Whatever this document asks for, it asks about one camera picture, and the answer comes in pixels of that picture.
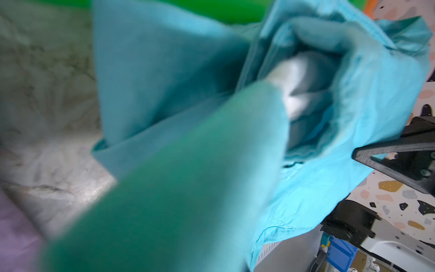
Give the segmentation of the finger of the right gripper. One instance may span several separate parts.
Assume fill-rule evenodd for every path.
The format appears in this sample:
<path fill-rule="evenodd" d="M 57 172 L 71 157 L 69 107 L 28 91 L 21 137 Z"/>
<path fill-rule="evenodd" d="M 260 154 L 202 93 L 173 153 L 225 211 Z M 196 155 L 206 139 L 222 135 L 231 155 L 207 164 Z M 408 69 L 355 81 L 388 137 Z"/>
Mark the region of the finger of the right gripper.
<path fill-rule="evenodd" d="M 435 118 L 415 117 L 400 138 L 357 148 L 353 160 L 421 193 L 435 194 Z"/>

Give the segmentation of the turquoise pants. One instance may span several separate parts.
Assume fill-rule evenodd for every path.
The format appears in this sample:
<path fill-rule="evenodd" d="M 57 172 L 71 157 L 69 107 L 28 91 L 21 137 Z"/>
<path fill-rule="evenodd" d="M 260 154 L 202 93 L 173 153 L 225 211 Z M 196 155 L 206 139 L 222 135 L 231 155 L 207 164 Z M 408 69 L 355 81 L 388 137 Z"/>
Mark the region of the turquoise pants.
<path fill-rule="evenodd" d="M 429 73 L 423 17 L 274 1 L 248 40 L 158 1 L 92 3 L 103 138 L 118 181 L 44 272 L 241 272 L 317 227 L 398 137 Z"/>

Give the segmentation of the purple pants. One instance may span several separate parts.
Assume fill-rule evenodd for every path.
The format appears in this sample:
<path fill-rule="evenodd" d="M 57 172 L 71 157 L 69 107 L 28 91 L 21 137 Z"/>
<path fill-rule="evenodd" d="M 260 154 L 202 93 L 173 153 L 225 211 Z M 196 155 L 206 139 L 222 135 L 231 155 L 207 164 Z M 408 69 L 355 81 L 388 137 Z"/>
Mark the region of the purple pants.
<path fill-rule="evenodd" d="M 1 271 L 38 272 L 45 240 L 24 212 L 1 192 Z"/>

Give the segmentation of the orange pants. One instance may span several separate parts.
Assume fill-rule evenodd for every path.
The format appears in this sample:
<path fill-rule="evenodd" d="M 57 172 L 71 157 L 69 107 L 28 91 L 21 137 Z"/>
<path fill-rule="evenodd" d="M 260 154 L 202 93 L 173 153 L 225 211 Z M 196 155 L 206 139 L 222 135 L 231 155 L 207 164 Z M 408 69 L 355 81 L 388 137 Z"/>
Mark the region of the orange pants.
<path fill-rule="evenodd" d="M 374 12 L 378 5 L 379 0 L 366 0 L 363 13 L 370 19 L 374 19 Z"/>

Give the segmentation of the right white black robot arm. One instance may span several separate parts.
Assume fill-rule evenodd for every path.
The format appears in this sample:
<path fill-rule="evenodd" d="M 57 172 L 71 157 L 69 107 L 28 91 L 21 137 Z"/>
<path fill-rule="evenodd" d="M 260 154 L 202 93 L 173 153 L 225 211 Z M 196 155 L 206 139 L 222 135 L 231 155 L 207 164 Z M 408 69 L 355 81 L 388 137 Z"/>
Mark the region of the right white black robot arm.
<path fill-rule="evenodd" d="M 435 118 L 414 117 L 399 139 L 357 148 L 353 160 L 421 193 L 435 194 Z M 343 200 L 322 231 L 349 242 L 399 272 L 432 272 L 435 249 L 412 238 L 369 208 Z"/>

